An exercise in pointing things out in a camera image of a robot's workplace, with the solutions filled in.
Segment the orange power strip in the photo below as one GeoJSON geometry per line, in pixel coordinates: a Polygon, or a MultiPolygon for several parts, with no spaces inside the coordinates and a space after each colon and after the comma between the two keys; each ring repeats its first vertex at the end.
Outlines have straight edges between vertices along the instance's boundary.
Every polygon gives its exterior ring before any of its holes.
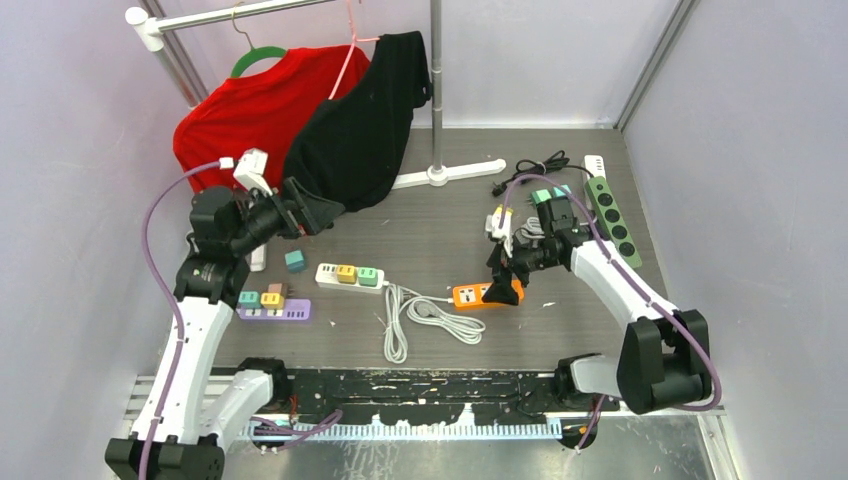
{"type": "Polygon", "coordinates": [[[506,307],[504,303],[483,301],[491,282],[474,283],[456,286],[452,289],[452,303],[461,312],[506,307]]]}

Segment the white power strip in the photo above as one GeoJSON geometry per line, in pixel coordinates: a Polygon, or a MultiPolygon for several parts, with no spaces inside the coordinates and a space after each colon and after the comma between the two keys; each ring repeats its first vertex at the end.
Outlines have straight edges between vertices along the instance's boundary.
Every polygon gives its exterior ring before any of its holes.
{"type": "Polygon", "coordinates": [[[605,162],[600,155],[585,155],[582,161],[582,167],[585,169],[584,178],[586,180],[596,177],[606,177],[605,162]]]}
{"type": "Polygon", "coordinates": [[[378,270],[380,285],[376,288],[363,287],[358,283],[358,280],[355,285],[340,284],[337,282],[335,275],[335,270],[338,265],[339,264],[332,263],[320,263],[318,265],[314,280],[319,287],[358,293],[380,294],[384,287],[388,285],[385,278],[385,272],[378,268],[376,269],[378,270]]]}

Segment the brown plug adapter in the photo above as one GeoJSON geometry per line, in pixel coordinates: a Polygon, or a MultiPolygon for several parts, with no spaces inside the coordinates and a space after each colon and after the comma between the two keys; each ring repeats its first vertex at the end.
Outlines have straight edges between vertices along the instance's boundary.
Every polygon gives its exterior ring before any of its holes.
{"type": "Polygon", "coordinates": [[[276,293],[282,297],[289,294],[289,286],[286,283],[271,283],[266,290],[267,293],[276,293]]]}

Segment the green plug adapter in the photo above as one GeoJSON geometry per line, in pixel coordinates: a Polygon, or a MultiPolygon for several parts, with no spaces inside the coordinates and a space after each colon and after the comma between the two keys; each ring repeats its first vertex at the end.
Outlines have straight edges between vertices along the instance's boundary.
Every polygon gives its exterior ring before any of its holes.
{"type": "Polygon", "coordinates": [[[536,190],[536,191],[532,192],[531,195],[530,195],[530,198],[532,200],[533,205],[535,207],[538,207],[540,204],[542,204],[546,201],[549,201],[552,198],[552,196],[551,196],[551,193],[550,193],[549,190],[541,189],[541,190],[536,190]]]}

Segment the teal plug adapter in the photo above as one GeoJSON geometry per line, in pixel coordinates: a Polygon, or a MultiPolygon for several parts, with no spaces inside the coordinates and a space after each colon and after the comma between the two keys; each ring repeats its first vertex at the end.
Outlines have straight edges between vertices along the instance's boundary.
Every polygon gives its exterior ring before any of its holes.
{"type": "Polygon", "coordinates": [[[557,199],[557,198],[568,199],[569,196],[572,194],[570,187],[568,185],[554,186],[554,187],[549,189],[549,192],[550,192],[550,195],[551,195],[551,199],[557,199]]]}

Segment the green power strip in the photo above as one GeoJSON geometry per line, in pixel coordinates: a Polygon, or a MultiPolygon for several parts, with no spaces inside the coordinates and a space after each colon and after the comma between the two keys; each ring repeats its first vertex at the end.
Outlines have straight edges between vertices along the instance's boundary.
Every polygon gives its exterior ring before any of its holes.
{"type": "Polygon", "coordinates": [[[640,268],[642,258],[606,178],[589,178],[584,184],[584,192],[603,236],[614,244],[627,265],[633,269],[640,268]]]}

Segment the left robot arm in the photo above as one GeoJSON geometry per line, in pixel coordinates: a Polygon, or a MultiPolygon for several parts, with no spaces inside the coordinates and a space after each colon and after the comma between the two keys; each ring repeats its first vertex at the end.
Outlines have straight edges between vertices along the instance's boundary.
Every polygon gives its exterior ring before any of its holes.
{"type": "Polygon", "coordinates": [[[213,361],[249,276],[248,257],[275,236],[297,239],[331,227],[342,204],[288,178],[281,192],[241,194],[224,186],[197,193],[190,251],[164,293],[172,326],[147,401],[125,438],[104,454],[119,479],[219,479],[225,456],[261,408],[277,413],[293,387],[280,359],[249,357],[210,405],[213,361]]]}

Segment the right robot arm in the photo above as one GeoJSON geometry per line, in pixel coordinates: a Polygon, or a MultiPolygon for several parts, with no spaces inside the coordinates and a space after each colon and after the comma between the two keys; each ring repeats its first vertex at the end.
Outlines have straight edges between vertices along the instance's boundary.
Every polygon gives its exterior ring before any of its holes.
{"type": "Polygon", "coordinates": [[[594,225],[575,218],[565,196],[536,205],[541,238],[521,243],[500,205],[485,222],[495,247],[487,261],[493,283],[486,303],[515,305],[515,281],[527,287],[536,271],[564,267],[601,300],[624,332],[619,355],[584,354],[559,361],[553,390],[558,403],[577,411],[594,395],[622,400],[637,414],[691,408],[717,394],[709,361],[709,333],[696,310],[663,299],[623,260],[594,225]]]}

